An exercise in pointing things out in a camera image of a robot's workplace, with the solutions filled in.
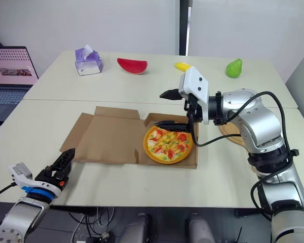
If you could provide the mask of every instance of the green pear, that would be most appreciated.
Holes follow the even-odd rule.
[[[231,62],[227,67],[226,67],[226,74],[229,77],[238,77],[240,76],[242,72],[242,60],[237,59],[233,62]]]

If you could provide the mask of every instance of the red watermelon slice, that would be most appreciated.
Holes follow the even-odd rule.
[[[141,74],[147,68],[147,61],[130,60],[124,58],[117,58],[118,64],[127,72],[131,74]]]

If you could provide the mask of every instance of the blue ring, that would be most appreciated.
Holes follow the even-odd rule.
[[[34,189],[32,187],[26,187],[26,186],[23,186],[22,189],[25,190],[27,193],[30,193],[30,192],[38,193],[38,194],[41,194],[43,196],[48,197],[50,200],[54,199],[54,196],[52,194],[50,194],[50,193],[48,193],[47,191],[44,191],[44,190]]]

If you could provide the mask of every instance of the pizza box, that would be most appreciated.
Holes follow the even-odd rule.
[[[75,148],[73,161],[105,164],[138,164],[195,169],[197,147],[182,161],[163,165],[150,159],[143,148],[143,138],[155,122],[188,121],[186,116],[149,113],[140,119],[137,110],[97,106],[94,115],[82,113],[65,139],[60,151]],[[198,125],[195,125],[198,136]]]

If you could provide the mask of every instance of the pizza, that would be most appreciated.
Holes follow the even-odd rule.
[[[193,147],[193,140],[190,133],[170,132],[153,126],[145,134],[143,146],[151,159],[170,165],[188,156]]]

